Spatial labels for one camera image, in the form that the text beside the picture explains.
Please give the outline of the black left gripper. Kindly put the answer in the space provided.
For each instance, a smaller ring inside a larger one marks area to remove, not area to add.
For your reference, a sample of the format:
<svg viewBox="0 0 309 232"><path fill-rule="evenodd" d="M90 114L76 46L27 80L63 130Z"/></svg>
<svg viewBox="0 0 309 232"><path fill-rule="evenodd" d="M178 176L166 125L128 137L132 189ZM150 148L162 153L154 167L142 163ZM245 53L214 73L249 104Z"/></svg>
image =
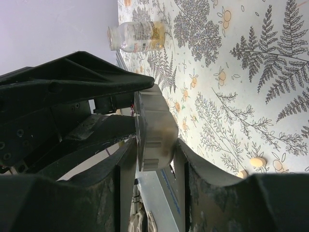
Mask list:
<svg viewBox="0 0 309 232"><path fill-rule="evenodd" d="M132 93L123 93L151 88L154 82L152 77L125 71L88 52L1 76L1 106L48 107L0 122L0 172L66 174L133 137L135 119L117 114L134 101ZM100 98L91 110L87 100L94 97Z"/></svg>

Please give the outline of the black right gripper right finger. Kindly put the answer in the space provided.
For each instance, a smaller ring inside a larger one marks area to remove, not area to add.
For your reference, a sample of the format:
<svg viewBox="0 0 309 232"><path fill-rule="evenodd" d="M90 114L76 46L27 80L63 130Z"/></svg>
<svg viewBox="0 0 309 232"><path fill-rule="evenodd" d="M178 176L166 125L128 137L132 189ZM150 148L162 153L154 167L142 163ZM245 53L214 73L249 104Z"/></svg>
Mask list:
<svg viewBox="0 0 309 232"><path fill-rule="evenodd" d="M308 174L253 174L241 179L177 141L184 158L187 232L306 232Z"/></svg>

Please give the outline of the grey weekly pill organizer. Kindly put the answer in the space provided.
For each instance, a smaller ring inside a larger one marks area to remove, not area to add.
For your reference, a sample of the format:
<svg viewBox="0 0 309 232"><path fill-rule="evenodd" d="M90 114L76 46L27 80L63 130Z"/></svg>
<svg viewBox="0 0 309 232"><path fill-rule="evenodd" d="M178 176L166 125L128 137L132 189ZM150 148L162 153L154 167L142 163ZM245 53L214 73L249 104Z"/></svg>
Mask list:
<svg viewBox="0 0 309 232"><path fill-rule="evenodd" d="M168 167L174 157L179 129L157 84L135 92L133 112L139 171Z"/></svg>

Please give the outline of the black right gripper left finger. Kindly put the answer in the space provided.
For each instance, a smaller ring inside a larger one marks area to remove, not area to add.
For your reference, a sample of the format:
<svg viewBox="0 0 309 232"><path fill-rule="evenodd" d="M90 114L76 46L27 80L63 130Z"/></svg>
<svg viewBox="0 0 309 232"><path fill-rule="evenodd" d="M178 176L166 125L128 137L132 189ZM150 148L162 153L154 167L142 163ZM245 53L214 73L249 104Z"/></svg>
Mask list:
<svg viewBox="0 0 309 232"><path fill-rule="evenodd" d="M67 181L32 174L1 176L1 231L127 231L136 159L137 142L131 138Z"/></svg>

